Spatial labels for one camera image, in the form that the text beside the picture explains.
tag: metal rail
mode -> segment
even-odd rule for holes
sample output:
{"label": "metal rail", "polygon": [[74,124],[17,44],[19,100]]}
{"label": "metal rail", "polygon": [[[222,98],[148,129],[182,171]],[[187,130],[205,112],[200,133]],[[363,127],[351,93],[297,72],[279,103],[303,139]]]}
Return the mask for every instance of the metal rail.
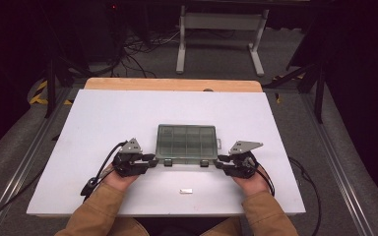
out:
{"label": "metal rail", "polygon": [[336,178],[337,184],[340,187],[343,198],[345,199],[348,210],[351,214],[352,220],[358,230],[360,235],[374,235],[370,224],[364,215],[363,209],[360,206],[360,203],[357,199],[354,187],[349,182],[345,171],[340,163],[339,157],[336,154],[336,151],[333,147],[333,144],[328,136],[324,125],[319,124],[317,121],[314,111],[313,111],[313,101],[311,95],[304,93],[301,95],[302,101],[306,107],[306,111],[310,116],[313,126],[317,131],[317,134],[321,140],[322,145],[327,153],[328,164],[331,167],[331,170]]}
{"label": "metal rail", "polygon": [[[54,111],[47,119],[44,119],[41,123],[29,149],[27,150],[23,160],[17,168],[17,171],[14,173],[12,179],[10,180],[4,193],[2,194],[2,197],[0,199],[0,207],[7,203],[12,197],[16,196],[23,186],[23,183],[26,180],[27,175],[29,174],[32,164],[34,163],[36,154],[41,148],[42,141],[47,134],[48,129],[51,127],[52,123],[57,117],[60,108],[63,106],[63,102],[67,99],[70,90],[70,88],[61,89],[57,97],[57,105]],[[3,222],[10,206],[11,205],[8,205],[0,212],[0,225]]]}

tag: brown sleeve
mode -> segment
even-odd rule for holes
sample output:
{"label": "brown sleeve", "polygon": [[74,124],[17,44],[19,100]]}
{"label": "brown sleeve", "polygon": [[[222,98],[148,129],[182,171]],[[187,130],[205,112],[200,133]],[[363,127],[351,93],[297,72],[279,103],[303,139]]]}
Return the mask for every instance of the brown sleeve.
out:
{"label": "brown sleeve", "polygon": [[252,195],[242,205],[254,235],[297,235],[295,227],[271,194]]}
{"label": "brown sleeve", "polygon": [[123,199],[124,193],[101,183],[91,196],[75,210],[66,228],[59,231],[56,236],[105,236],[115,220]]}

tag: wooden edge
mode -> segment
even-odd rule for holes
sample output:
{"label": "wooden edge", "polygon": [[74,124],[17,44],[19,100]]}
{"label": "wooden edge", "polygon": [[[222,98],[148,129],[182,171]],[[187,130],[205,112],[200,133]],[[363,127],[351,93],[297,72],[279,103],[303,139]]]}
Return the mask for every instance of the wooden edge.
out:
{"label": "wooden edge", "polygon": [[257,81],[89,78],[85,89],[262,92]]}

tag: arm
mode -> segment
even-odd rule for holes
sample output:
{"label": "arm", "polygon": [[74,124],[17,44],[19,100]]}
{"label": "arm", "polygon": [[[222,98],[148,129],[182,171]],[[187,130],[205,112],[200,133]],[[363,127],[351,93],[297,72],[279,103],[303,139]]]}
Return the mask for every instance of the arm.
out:
{"label": "arm", "polygon": [[293,224],[269,193],[266,181],[258,173],[249,179],[233,177],[233,180],[246,196],[242,205],[254,235],[297,235]]}
{"label": "arm", "polygon": [[138,176],[121,178],[112,172],[102,181],[91,196],[79,206],[65,229],[56,236],[106,235],[119,211],[127,188]]}

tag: white board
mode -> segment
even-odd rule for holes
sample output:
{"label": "white board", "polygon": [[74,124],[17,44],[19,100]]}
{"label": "white board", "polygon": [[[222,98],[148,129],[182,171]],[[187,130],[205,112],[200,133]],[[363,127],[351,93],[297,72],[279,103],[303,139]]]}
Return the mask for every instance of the white board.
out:
{"label": "white board", "polygon": [[[266,95],[262,92],[134,91],[84,89],[78,93],[27,213],[70,215],[80,192],[118,143],[136,138],[156,153],[158,124],[213,125],[219,154],[240,141],[253,150],[286,213],[305,212]],[[180,194],[192,189],[192,194]],[[214,166],[158,165],[129,188],[119,211],[127,216],[224,216],[243,213],[241,189]]]}

